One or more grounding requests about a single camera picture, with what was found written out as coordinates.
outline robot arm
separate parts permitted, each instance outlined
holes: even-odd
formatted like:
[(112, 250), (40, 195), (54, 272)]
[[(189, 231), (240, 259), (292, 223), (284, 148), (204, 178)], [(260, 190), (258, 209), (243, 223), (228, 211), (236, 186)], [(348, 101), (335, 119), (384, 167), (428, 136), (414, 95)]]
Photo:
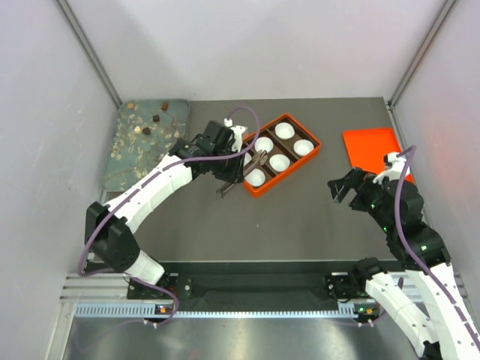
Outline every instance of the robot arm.
[(447, 287), (451, 298), (419, 268), (401, 243), (395, 226), (394, 199), (405, 161), (395, 160), (396, 157), (396, 153), (385, 156), (388, 169), (378, 176), (354, 168), (343, 178), (329, 181), (328, 186), (337, 203), (341, 203), (349, 190), (355, 190), (349, 206), (367, 212), (385, 232), (390, 252), (417, 287), (429, 317), (395, 286), (392, 276), (380, 268), (377, 259), (363, 259), (349, 272), (352, 291), (365, 292), (377, 300), (408, 337), (421, 359), (480, 359), (473, 341), (478, 334), (456, 287), (449, 252), (441, 236), (422, 221), (423, 198), (410, 182), (403, 184), (400, 195), (403, 231), (414, 253)]
[[(231, 121), (225, 121), (225, 125), (210, 121), (204, 133), (195, 136), (193, 141), (179, 139), (169, 154), (133, 187), (105, 205), (94, 202), (88, 207), (85, 243), (111, 209), (121, 206), (98, 233), (91, 250), (114, 272), (157, 284), (164, 268), (140, 249), (134, 233), (168, 196), (201, 174), (212, 172), (215, 178), (225, 182), (243, 182), (244, 156), (227, 160), (195, 161), (192, 158), (235, 154), (241, 148), (245, 131), (246, 127), (232, 127)], [(181, 163), (185, 159), (192, 161)]]

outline white wall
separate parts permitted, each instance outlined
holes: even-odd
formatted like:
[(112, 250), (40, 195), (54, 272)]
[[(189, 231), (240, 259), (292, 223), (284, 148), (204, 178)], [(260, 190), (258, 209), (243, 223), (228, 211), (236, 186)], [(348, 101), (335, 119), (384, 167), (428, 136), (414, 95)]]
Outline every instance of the white wall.
[(115, 109), (53, 1), (0, 1), (0, 33), (0, 359), (42, 359)]
[(397, 105), (415, 179), (480, 316), (480, 2), (454, 9)]
[(123, 99), (389, 98), (443, 0), (70, 0)]

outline metal tongs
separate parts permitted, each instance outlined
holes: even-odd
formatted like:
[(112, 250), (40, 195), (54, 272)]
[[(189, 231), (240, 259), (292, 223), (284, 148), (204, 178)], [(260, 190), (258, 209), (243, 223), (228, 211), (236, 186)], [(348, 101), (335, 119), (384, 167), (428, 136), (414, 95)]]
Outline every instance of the metal tongs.
[[(267, 161), (267, 151), (256, 152), (252, 157), (252, 160), (243, 167), (243, 177), (254, 171), (256, 168), (261, 167)], [(226, 182), (217, 190), (217, 199), (223, 199), (227, 193), (233, 189), (236, 184)]]

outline white bowl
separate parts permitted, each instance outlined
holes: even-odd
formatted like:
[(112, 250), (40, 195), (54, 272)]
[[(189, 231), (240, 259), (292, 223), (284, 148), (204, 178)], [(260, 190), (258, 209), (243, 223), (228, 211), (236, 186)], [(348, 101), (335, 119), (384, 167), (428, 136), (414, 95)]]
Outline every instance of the white bowl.
[(275, 126), (275, 133), (282, 140), (288, 140), (293, 138), (293, 135), (295, 135), (295, 130), (293, 130), (292, 125), (286, 122), (282, 122), (281, 124), (278, 124), (277, 126)]
[(259, 137), (255, 142), (256, 152), (267, 152), (267, 154), (273, 149), (272, 139), (262, 136)]
[(273, 170), (281, 173), (282, 171), (288, 169), (290, 166), (290, 160), (288, 157), (282, 154), (276, 154), (270, 157), (270, 165), (273, 167)]
[(265, 174), (260, 169), (254, 169), (250, 174), (245, 176), (245, 180), (248, 184), (258, 188), (265, 182)]
[(247, 166), (248, 163), (250, 163), (252, 161), (252, 155), (248, 154), (248, 153), (245, 153), (245, 157), (243, 159), (243, 166)]
[(293, 151), (298, 155), (298, 156), (305, 156), (309, 152), (311, 152), (314, 149), (314, 144), (309, 141), (309, 140), (299, 140), (295, 141), (295, 144), (293, 144)]

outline orange cutting board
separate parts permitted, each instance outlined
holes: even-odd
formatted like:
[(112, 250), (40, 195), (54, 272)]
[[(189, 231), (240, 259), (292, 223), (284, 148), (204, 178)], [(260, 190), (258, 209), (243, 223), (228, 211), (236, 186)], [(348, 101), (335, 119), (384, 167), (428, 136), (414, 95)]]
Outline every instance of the orange cutting board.
[[(385, 155), (400, 152), (395, 132), (389, 127), (344, 131), (343, 141), (352, 167), (360, 167), (376, 174), (385, 169)], [(413, 177), (408, 175), (406, 180), (413, 182)]]

